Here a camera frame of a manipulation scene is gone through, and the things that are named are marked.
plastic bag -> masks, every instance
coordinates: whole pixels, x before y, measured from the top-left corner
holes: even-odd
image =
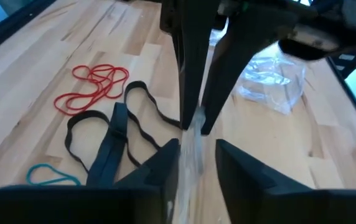
[[[188,223],[189,202],[192,190],[204,172],[204,152],[200,130],[205,122],[204,109],[197,107],[189,129],[182,132],[179,158],[177,199],[179,224]]]
[[[229,19],[227,19],[223,30],[216,30],[216,29],[211,30],[210,39],[208,43],[210,46],[216,46],[216,44],[220,41],[220,39],[227,33],[228,23],[229,23]]]
[[[306,65],[276,48],[268,47],[250,60],[235,90],[246,99],[289,114],[302,95]]]

black elastic strap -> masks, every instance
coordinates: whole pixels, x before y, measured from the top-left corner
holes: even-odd
[[[157,113],[159,114],[159,116],[161,117],[161,119],[177,128],[180,129],[180,122],[178,120],[172,119],[167,117],[166,115],[162,114],[161,111],[159,110],[159,107],[157,106],[157,102],[154,99],[154,97],[152,96],[152,94],[150,94],[148,87],[146,86],[146,84],[142,81],[133,81],[130,84],[127,85],[126,90],[124,92],[124,103],[127,104],[127,96],[128,93],[135,89],[135,88],[141,88],[143,90],[145,90],[148,98],[152,101],[152,103],[154,104],[154,106],[156,107]],[[128,109],[128,117],[134,121],[134,123],[136,124],[136,126],[139,128],[139,132],[141,133],[141,136],[147,140],[148,142],[150,142],[153,147],[157,150],[159,150],[161,147],[158,145],[158,143],[154,140],[154,138],[148,134],[147,132],[145,132],[142,127],[141,127],[141,123],[139,122],[138,118],[132,113],[130,112],[130,110]]]
[[[124,147],[128,142],[127,122],[126,105],[115,103],[109,128],[88,173],[87,186],[111,187],[114,184]]]
[[[127,109],[126,101],[128,93],[135,88],[141,88],[145,90],[148,98],[153,102],[156,106],[157,113],[159,116],[167,123],[180,128],[180,122],[168,118],[164,114],[162,114],[157,106],[157,102],[154,97],[150,94],[148,87],[142,81],[135,81],[131,82],[124,92],[124,103],[115,103],[115,108],[113,109],[113,115],[111,120],[109,121],[108,117],[100,112],[95,110],[84,111],[78,115],[71,117],[67,123],[67,135],[65,139],[65,146],[68,153],[81,165],[84,167],[85,171],[88,174],[87,178],[87,186],[93,187],[111,187],[114,184],[115,175],[117,173],[121,157],[124,152],[125,144],[127,144],[127,155],[130,161],[136,166],[139,167],[141,165],[134,156],[131,154],[129,150],[128,138],[127,138],[127,122],[128,118],[134,121],[134,123],[139,128],[139,132],[141,136],[150,142],[156,150],[160,150],[160,146],[154,140],[154,138],[145,132],[137,117]],[[83,161],[76,156],[70,149],[72,144],[73,134],[72,129],[73,127],[80,121],[87,119],[87,118],[100,118],[105,121],[109,128],[106,132],[105,138],[103,139],[98,154],[94,163],[91,166],[91,169],[87,169]]]
[[[67,149],[67,152],[73,157],[74,160],[77,162],[81,163],[81,165],[84,167],[85,172],[88,173],[87,167],[85,167],[85,164],[83,161],[76,156],[74,153],[72,153],[72,150],[70,149],[70,146],[72,145],[72,140],[73,140],[73,133],[72,129],[73,127],[80,121],[87,119],[87,118],[100,118],[109,125],[109,118],[102,112],[100,111],[95,111],[95,110],[88,110],[84,111],[82,113],[79,113],[78,115],[72,116],[69,121],[67,122],[67,134],[65,138],[65,147]]]

clear plastic bag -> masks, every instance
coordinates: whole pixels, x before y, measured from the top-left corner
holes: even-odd
[[[204,109],[198,106],[189,129],[182,132],[177,192],[179,224],[187,224],[189,222],[190,197],[204,172],[204,152],[200,132],[204,122]]]
[[[246,99],[289,114],[302,95],[306,65],[276,48],[271,46],[250,60],[235,90]]]
[[[210,39],[208,43],[210,46],[216,46],[216,44],[220,41],[220,39],[227,33],[228,23],[229,23],[229,19],[227,19],[223,30],[216,30],[216,29],[211,30]]]

elastic band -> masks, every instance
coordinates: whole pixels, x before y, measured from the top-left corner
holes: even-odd
[[[49,168],[50,170],[52,170],[56,174],[59,174],[59,175],[64,176],[64,177],[58,178],[58,179],[54,179],[54,180],[46,180],[46,181],[38,182],[38,183],[34,183],[33,181],[31,181],[31,176],[32,176],[33,172],[35,170],[37,170],[38,168],[43,168],[43,167]],[[74,177],[72,175],[66,174],[64,172],[61,172],[61,171],[55,169],[54,167],[52,167],[49,164],[36,164],[36,165],[32,166],[29,169],[29,171],[27,171],[27,174],[26,174],[26,182],[28,184],[30,184],[30,185],[49,185],[49,184],[54,184],[54,183],[58,183],[58,182],[66,181],[66,180],[72,181],[77,186],[81,185],[81,182],[78,180],[78,178],[76,178],[76,177]]]
[[[87,72],[86,76],[78,76],[77,70],[85,70]],[[122,78],[116,79],[116,72],[121,72],[124,74]],[[123,95],[124,84],[129,78],[129,72],[127,69],[123,67],[114,67],[110,64],[101,64],[96,65],[92,68],[86,65],[79,65],[73,68],[72,75],[78,80],[87,81],[96,86],[96,90],[92,93],[84,94],[84,93],[65,93],[62,94],[54,100],[54,106],[61,113],[69,116],[77,115],[83,111],[89,109],[90,106],[94,105],[98,100],[106,97],[109,99],[117,99],[121,95]],[[121,83],[121,91],[115,95],[110,96],[109,92],[113,89],[113,87],[117,84]],[[89,102],[81,107],[73,107],[72,101],[76,99],[88,99]],[[60,106],[59,101],[65,99],[63,102],[63,106]]]
[[[71,157],[77,162],[79,162],[85,169],[85,172],[87,172],[88,174],[87,185],[109,187],[113,184],[113,180],[117,172],[118,164],[121,161],[121,154],[124,150],[124,144],[127,145],[127,155],[129,160],[136,167],[139,167],[141,165],[141,163],[138,160],[136,160],[135,157],[132,155],[129,148],[129,142],[127,138],[128,118],[134,121],[134,123],[139,129],[141,136],[146,141],[150,142],[156,150],[160,150],[161,148],[161,146],[158,145],[158,143],[154,140],[154,138],[143,130],[138,118],[127,108],[126,102],[127,102],[128,93],[135,88],[141,88],[145,90],[148,98],[152,101],[152,103],[156,107],[157,113],[163,119],[163,121],[180,129],[180,122],[178,120],[168,118],[167,116],[161,113],[156,100],[150,94],[146,84],[142,81],[131,82],[130,84],[127,85],[124,92],[124,104],[115,103],[115,108],[113,110],[113,115],[111,117],[111,120],[109,120],[104,113],[95,110],[82,111],[81,113],[72,116],[67,122],[67,135],[65,138],[65,147],[68,153],[71,155]],[[87,118],[100,118],[108,125],[108,130],[106,132],[105,138],[101,143],[100,149],[98,151],[98,155],[95,159],[95,162],[92,164],[91,169],[88,169],[83,163],[83,161],[77,155],[75,155],[70,148],[73,141],[73,133],[72,133],[73,127],[80,121]],[[54,172],[60,175],[64,175],[65,177],[61,179],[41,182],[39,184],[42,185],[53,184],[55,182],[71,180],[68,179],[68,177],[72,177],[72,176],[59,172],[47,164],[45,164],[44,166],[49,167]],[[33,170],[30,170],[27,174],[28,176],[27,182],[30,184],[33,184],[29,178],[32,171]]]

black frame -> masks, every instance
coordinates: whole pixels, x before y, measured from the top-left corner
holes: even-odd
[[[336,76],[337,80],[339,81],[341,87],[347,94],[348,98],[352,102],[353,106],[356,109],[356,97],[352,93],[351,89],[348,87],[347,83],[345,82],[345,78],[341,75],[340,71],[335,67],[335,63],[331,57],[326,58],[327,63],[330,65],[330,68],[332,69],[334,75]]]
[[[215,163],[232,224],[356,223],[355,189],[311,189],[223,139]]]
[[[0,22],[0,44],[48,8],[56,0],[35,0]]]

